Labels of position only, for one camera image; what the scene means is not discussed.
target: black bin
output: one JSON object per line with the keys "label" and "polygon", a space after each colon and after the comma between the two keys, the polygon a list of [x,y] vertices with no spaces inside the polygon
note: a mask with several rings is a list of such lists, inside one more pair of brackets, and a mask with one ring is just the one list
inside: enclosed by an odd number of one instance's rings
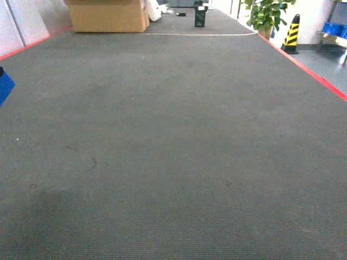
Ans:
{"label": "black bin", "polygon": [[208,6],[196,5],[195,8],[195,27],[205,27],[205,17]]}

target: plant pot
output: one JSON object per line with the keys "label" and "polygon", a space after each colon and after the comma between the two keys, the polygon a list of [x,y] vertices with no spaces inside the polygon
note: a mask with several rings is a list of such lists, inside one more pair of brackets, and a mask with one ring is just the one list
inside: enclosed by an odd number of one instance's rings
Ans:
{"label": "plant pot", "polygon": [[258,29],[258,34],[267,39],[268,41],[270,40],[271,37],[271,32],[272,32],[272,27],[265,31],[264,27],[261,27]]}

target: potted plant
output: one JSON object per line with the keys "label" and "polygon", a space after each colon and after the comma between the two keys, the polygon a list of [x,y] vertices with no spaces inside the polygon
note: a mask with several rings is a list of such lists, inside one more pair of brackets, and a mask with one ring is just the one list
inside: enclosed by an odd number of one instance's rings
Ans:
{"label": "potted plant", "polygon": [[287,25],[286,21],[281,18],[281,11],[286,12],[288,4],[294,4],[295,1],[255,0],[253,3],[253,0],[244,0],[242,4],[246,5],[246,10],[251,10],[247,24],[252,25],[258,34],[269,40],[273,26],[278,31],[280,23]]}

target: white plastic bag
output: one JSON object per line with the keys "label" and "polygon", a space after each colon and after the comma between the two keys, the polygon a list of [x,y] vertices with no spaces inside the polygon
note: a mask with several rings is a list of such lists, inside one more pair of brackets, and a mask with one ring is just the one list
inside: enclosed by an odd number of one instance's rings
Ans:
{"label": "white plastic bag", "polygon": [[148,9],[149,9],[151,21],[155,22],[156,20],[161,18],[162,10],[159,7],[157,0],[149,0]]}

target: white cable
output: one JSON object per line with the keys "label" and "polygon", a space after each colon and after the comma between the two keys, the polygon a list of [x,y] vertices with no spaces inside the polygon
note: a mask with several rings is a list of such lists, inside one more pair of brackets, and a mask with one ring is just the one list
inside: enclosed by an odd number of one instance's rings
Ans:
{"label": "white cable", "polygon": [[140,34],[140,35],[177,35],[177,36],[247,36],[253,35],[256,32],[251,32],[249,34]]}

